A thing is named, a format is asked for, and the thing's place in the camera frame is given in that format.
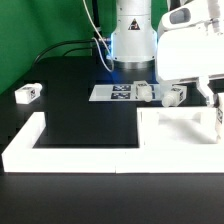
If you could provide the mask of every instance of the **black table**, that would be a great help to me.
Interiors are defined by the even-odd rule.
[[[89,102],[95,84],[155,82],[154,68],[117,69],[112,75],[91,57],[42,60],[0,96],[0,152],[33,112],[44,111],[47,128],[36,148],[135,148],[136,108],[159,103]],[[17,105],[14,90],[40,82],[42,96]],[[224,85],[213,81],[215,92]],[[184,106],[204,105],[189,84]],[[0,176],[1,223],[223,223],[223,175],[4,174]]]

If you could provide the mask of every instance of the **green backdrop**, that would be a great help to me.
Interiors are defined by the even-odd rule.
[[[116,27],[116,0],[98,3],[103,34],[109,36]],[[154,29],[166,11],[166,0],[152,0]],[[0,0],[0,93],[23,75],[46,47],[91,37],[92,27],[82,0]],[[48,55],[64,51],[56,49]]]

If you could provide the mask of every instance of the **cable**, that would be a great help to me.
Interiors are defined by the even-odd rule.
[[[109,54],[109,56],[110,56],[111,66],[112,66],[112,68],[109,69],[107,66],[105,66],[106,64],[105,64],[103,58],[101,57],[102,63],[103,63],[103,65],[105,66],[105,68],[106,68],[109,72],[113,72],[113,71],[114,71],[114,61],[113,61],[113,58],[112,58],[112,56],[111,56],[110,50],[109,50],[109,48],[107,47],[107,44],[105,43],[105,41],[103,40],[103,37],[102,37],[102,36],[100,35],[100,33],[98,32],[96,26],[94,25],[93,20],[92,20],[92,18],[91,18],[91,16],[90,16],[90,13],[89,13],[89,10],[88,10],[88,7],[87,7],[87,5],[86,5],[86,1],[85,1],[85,0],[83,0],[83,4],[84,4],[84,7],[85,7],[87,16],[89,17],[89,21],[90,21],[90,23],[92,24],[94,30],[96,31],[97,35],[99,36],[100,40],[102,41],[103,45],[105,46],[105,48],[106,48],[106,50],[107,50],[107,52],[108,52],[108,54]]]
[[[103,65],[104,65],[104,67],[106,68],[106,70],[107,70],[108,72],[113,72],[113,70],[111,70],[111,69],[108,68],[108,66],[106,65],[106,63],[105,63],[105,61],[104,61],[104,59],[103,59],[103,56],[102,56],[102,53],[101,53],[101,49],[100,49],[100,45],[99,45],[97,39],[96,39],[95,37],[93,37],[93,40],[95,40],[95,42],[96,42],[96,46],[97,46],[98,51],[99,51],[99,54],[100,54],[100,59],[101,59]]]
[[[69,50],[69,51],[66,51],[62,56],[64,57],[64,56],[66,56],[67,54],[69,54],[69,53],[71,53],[71,52],[73,52],[73,51],[77,51],[77,50],[92,50],[92,49],[94,49],[95,47],[80,47],[80,48],[73,48],[73,49],[71,49],[71,50]]]
[[[60,47],[60,46],[64,46],[64,45],[69,45],[69,44],[82,44],[82,43],[92,43],[94,42],[94,40],[90,39],[90,40],[71,40],[71,41],[64,41],[64,42],[60,42],[60,43],[57,43],[57,44],[54,44],[48,48],[46,48],[45,50],[43,50],[37,57],[36,59],[34,60],[33,64],[32,64],[32,67],[37,64],[40,59],[49,51],[57,48],[57,47]]]

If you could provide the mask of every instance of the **black cable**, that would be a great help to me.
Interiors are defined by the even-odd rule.
[[[70,40],[70,41],[63,41],[63,42],[60,42],[60,43],[57,43],[57,44],[54,44],[48,48],[46,48],[45,50],[43,50],[37,57],[36,59],[34,60],[33,64],[32,64],[32,67],[37,64],[40,59],[49,51],[57,48],[57,47],[60,47],[60,46],[64,46],[64,45],[69,45],[69,44],[83,44],[83,43],[94,43],[95,41],[93,39],[90,39],[90,40]]]
[[[73,52],[73,51],[77,51],[77,50],[92,50],[92,49],[95,49],[96,47],[80,47],[80,48],[73,48],[69,51],[66,51],[62,56],[66,56],[67,54]]]

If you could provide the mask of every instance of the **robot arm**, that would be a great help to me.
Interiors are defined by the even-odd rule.
[[[162,17],[157,81],[196,82],[208,106],[215,104],[209,80],[224,78],[223,0],[195,0]]]

